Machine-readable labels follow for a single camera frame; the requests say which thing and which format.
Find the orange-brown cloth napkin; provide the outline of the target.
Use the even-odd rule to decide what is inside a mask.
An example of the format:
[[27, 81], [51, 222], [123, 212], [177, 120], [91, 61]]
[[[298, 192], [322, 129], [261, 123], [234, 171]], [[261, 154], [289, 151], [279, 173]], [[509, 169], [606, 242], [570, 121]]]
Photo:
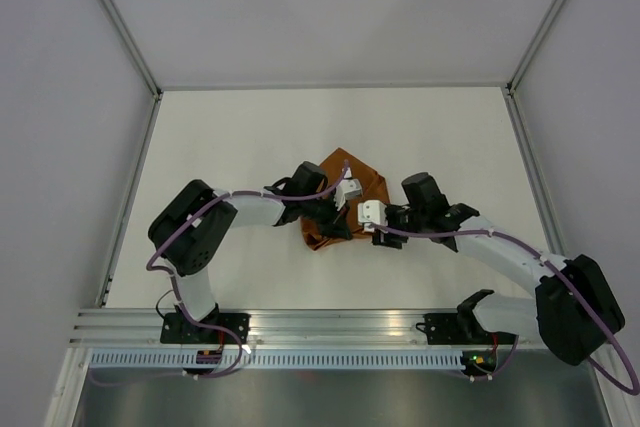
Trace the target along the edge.
[[[390, 198], [386, 179], [373, 167], [351, 153], [342, 148], [337, 148], [319, 164], [327, 175], [330, 184], [334, 183], [339, 177], [345, 160], [349, 162], [353, 177], [359, 180], [363, 189], [360, 197], [348, 202], [349, 211], [346, 213], [346, 225], [352, 234], [351, 241], [370, 240], [371, 235], [366, 233], [357, 222], [357, 203], [367, 200], [380, 200], [389, 204]], [[332, 238], [322, 234], [316, 223], [311, 220], [301, 219], [300, 225], [303, 240], [312, 251], [347, 242], [347, 239]]]

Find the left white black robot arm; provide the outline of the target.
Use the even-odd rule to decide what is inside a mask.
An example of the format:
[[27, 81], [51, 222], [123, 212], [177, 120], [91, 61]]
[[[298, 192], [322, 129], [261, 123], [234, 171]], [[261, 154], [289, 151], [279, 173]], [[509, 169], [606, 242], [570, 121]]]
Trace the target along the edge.
[[218, 331], [218, 304], [208, 266], [229, 230], [303, 219], [322, 234], [349, 240], [349, 201], [361, 194], [348, 164], [331, 182], [320, 166], [305, 161], [292, 175], [260, 190], [226, 191], [192, 180], [149, 227], [155, 252], [146, 269], [169, 276], [184, 332], [195, 342], [209, 342]]

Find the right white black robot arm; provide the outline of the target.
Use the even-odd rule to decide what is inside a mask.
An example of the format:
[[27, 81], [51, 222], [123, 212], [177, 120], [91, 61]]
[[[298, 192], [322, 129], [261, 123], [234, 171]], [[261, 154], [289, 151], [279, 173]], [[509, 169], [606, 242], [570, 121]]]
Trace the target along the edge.
[[518, 298], [481, 289], [462, 301], [456, 328], [463, 339], [518, 336], [578, 365], [624, 327], [622, 310], [595, 260], [529, 246], [471, 206], [450, 203], [426, 172], [406, 178], [402, 189], [404, 205], [359, 204], [358, 222], [372, 233], [374, 244], [401, 248], [410, 238], [429, 239], [485, 264], [526, 293]]

